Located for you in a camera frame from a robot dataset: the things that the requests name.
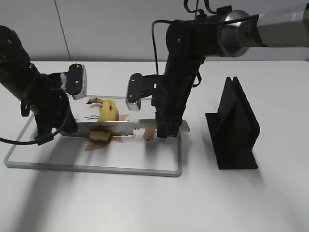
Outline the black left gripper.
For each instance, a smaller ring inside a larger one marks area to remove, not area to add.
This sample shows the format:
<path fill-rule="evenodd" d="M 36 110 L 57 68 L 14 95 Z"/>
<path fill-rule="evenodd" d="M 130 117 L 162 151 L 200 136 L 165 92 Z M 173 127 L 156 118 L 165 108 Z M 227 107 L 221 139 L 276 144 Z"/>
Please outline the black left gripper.
<path fill-rule="evenodd" d="M 61 89 L 60 73 L 36 72 L 29 86 L 28 104 L 37 126 L 37 136 L 30 145 L 45 144 L 60 131 L 74 133 L 78 130 L 68 97 Z"/>

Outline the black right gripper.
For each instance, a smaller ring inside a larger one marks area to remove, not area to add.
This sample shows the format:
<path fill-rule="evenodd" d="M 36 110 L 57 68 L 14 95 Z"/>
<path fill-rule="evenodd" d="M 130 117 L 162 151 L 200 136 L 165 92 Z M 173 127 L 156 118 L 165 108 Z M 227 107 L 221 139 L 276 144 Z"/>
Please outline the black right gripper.
<path fill-rule="evenodd" d="M 168 57 L 160 76 L 153 104 L 156 109 L 157 137 L 177 137 L 191 89 L 201 82 L 199 68 L 205 58 L 176 59 Z"/>

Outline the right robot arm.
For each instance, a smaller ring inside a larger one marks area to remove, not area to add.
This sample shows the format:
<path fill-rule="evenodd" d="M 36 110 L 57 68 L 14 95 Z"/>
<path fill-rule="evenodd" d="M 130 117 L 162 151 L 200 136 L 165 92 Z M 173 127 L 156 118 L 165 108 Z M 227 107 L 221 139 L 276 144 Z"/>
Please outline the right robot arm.
<path fill-rule="evenodd" d="M 207 57 L 238 58 L 251 47 L 308 47 L 309 5 L 256 15 L 227 8 L 196 20 L 176 20 L 167 29 L 166 45 L 169 55 L 153 100 L 160 138 L 178 135 L 187 99 Z"/>

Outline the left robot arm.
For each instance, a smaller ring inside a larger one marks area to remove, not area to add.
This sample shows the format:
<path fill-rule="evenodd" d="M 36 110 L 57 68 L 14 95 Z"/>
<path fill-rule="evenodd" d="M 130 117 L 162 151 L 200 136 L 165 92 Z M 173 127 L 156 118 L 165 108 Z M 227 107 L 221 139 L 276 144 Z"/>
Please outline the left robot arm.
<path fill-rule="evenodd" d="M 42 145 L 60 132 L 74 133 L 77 122 L 70 108 L 69 96 L 82 98 L 86 93 L 85 67 L 72 64 L 67 72 L 40 73 L 15 31 L 0 28 L 0 83 L 20 101 L 20 113 L 34 113 L 37 137 L 33 141 L 1 142 L 13 145 Z"/>

